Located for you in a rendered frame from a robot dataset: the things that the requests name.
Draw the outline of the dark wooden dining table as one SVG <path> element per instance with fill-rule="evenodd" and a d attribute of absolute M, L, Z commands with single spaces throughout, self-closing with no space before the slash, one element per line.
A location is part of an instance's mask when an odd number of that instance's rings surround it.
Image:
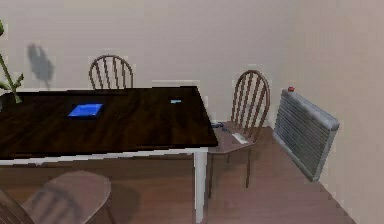
<path fill-rule="evenodd" d="M 208 149 L 218 144 L 198 88 L 22 92 L 1 97 L 0 166 L 192 154 L 195 222 L 204 219 Z M 171 99 L 182 99 L 171 104 Z M 102 104 L 94 117 L 69 117 L 79 104 Z"/>

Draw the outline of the blue tablet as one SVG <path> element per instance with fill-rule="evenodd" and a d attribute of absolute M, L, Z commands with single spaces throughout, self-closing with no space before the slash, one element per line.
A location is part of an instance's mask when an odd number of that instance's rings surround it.
<path fill-rule="evenodd" d="M 68 114 L 69 117 L 94 117 L 99 114 L 103 105 L 95 104 L 79 104 Z"/>

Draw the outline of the white remote control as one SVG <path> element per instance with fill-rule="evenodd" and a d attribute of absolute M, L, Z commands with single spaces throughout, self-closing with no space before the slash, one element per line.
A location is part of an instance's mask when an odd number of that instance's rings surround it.
<path fill-rule="evenodd" d="M 248 140 L 240 133 L 233 133 L 232 136 L 241 144 L 247 144 Z"/>

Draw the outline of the brown wooden spindle chair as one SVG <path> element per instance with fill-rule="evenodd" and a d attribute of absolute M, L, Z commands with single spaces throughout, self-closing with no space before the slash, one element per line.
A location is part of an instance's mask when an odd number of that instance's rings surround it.
<path fill-rule="evenodd" d="M 84 170 L 53 178 L 21 204 L 0 189 L 0 224 L 90 224 L 102 210 L 117 224 L 111 193 L 107 177 Z"/>
<path fill-rule="evenodd" d="M 131 65 L 117 55 L 101 55 L 94 59 L 88 76 L 93 89 L 127 89 L 134 86 Z"/>
<path fill-rule="evenodd" d="M 233 94 L 231 116 L 222 128 L 213 128 L 218 145 L 210 147 L 208 197 L 212 195 L 214 160 L 216 156 L 226 155 L 230 160 L 233 152 L 247 151 L 246 187 L 249 187 L 252 149 L 256 147 L 261 130 L 270 108 L 270 87 L 265 76 L 258 70 L 247 70 L 238 78 Z M 239 143 L 233 133 L 240 133 L 247 144 Z"/>

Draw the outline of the green house plant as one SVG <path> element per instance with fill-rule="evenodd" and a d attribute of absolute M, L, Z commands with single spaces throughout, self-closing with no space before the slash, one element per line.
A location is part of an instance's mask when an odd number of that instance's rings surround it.
<path fill-rule="evenodd" d="M 1 53 L 0 53 L 0 66 L 1 66 L 1 68 L 3 70 L 3 72 L 4 72 L 4 75 L 5 75 L 6 80 L 7 80 L 6 83 L 0 81 L 0 89 L 10 90 L 12 92 L 13 96 L 14 96 L 15 103 L 16 104 L 21 103 L 22 100 L 21 100 L 21 98 L 19 97 L 19 95 L 17 93 L 17 88 L 21 86 L 21 83 L 24 80 L 24 74 L 21 73 L 16 80 L 13 80 L 11 75 L 10 75 L 10 73 L 9 73 L 9 71 L 8 71 L 8 67 L 5 64 L 4 59 L 3 59 Z"/>

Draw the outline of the grey wall radiator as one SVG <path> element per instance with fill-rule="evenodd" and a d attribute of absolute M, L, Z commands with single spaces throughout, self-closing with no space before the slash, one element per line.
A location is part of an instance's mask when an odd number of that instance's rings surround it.
<path fill-rule="evenodd" d="M 273 137 L 310 181 L 318 181 L 339 121 L 294 91 L 283 89 Z"/>

